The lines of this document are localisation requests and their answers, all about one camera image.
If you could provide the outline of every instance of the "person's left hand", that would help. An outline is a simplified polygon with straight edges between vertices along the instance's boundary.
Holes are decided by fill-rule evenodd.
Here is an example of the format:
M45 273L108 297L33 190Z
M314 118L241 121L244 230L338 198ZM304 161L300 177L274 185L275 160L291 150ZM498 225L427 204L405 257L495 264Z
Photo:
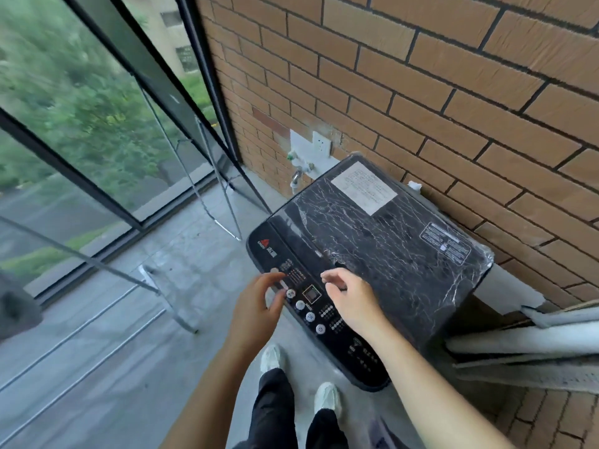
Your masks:
M270 305L266 307L266 291L285 274L282 272L267 272L254 278L239 295L233 319L227 336L227 345L232 350L240 350L251 361L266 345L277 326L285 290L279 291Z

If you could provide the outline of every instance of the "person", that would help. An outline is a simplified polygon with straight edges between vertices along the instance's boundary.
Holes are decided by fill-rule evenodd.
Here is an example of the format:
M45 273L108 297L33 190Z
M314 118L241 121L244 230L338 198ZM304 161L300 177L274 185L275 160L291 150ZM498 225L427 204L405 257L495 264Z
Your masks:
M270 308L265 294L285 275L258 276L240 294L225 343L170 429L161 449L224 449L237 392L251 361L265 347L279 321L284 290ZM321 274L326 292L345 322L375 350L427 449L504 449L513 445L443 378L389 323L370 285L337 268ZM285 376L281 350L267 347L262 377L251 415L247 441L238 448L298 447L294 393ZM308 430L307 449L346 449L339 429L340 394L321 385L314 400L316 414Z

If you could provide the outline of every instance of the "brick wall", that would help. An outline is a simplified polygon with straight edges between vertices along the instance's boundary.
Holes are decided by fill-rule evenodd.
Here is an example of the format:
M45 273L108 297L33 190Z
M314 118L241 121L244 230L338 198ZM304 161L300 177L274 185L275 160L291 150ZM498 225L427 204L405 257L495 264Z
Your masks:
M599 299L599 0L198 0L246 165L360 151L542 292Z
M597 396L511 388L496 425L520 449L599 447Z

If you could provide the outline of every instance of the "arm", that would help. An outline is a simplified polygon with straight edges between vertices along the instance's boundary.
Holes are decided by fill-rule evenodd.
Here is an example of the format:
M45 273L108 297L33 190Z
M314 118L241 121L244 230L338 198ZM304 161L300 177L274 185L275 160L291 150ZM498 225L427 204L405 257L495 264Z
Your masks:
M389 323L367 282L342 268L325 271L322 280L341 317L385 364L427 449L513 448Z
M273 335L284 291L270 309L264 295L283 273L258 276L240 294L225 344L199 380L161 449L224 449L237 392L251 361Z

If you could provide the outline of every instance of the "glass pane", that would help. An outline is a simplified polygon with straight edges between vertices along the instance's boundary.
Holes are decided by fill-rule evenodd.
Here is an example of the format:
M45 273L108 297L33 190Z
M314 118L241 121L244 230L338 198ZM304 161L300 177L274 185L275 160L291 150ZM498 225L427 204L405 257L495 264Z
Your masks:
M5 110L141 220L189 188L136 80L62 0L0 0L0 24ZM207 173L188 150L187 168Z
M131 227L0 131L0 214L94 255ZM33 295L79 266L69 254L0 222L0 269Z
M222 137L175 0L123 0L216 132Z

